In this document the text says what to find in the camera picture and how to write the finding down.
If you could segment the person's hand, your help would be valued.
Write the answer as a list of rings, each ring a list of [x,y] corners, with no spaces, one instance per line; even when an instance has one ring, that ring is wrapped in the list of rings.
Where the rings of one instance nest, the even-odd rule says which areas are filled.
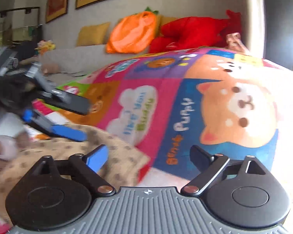
[[[0,172],[31,142],[21,119],[0,109]]]

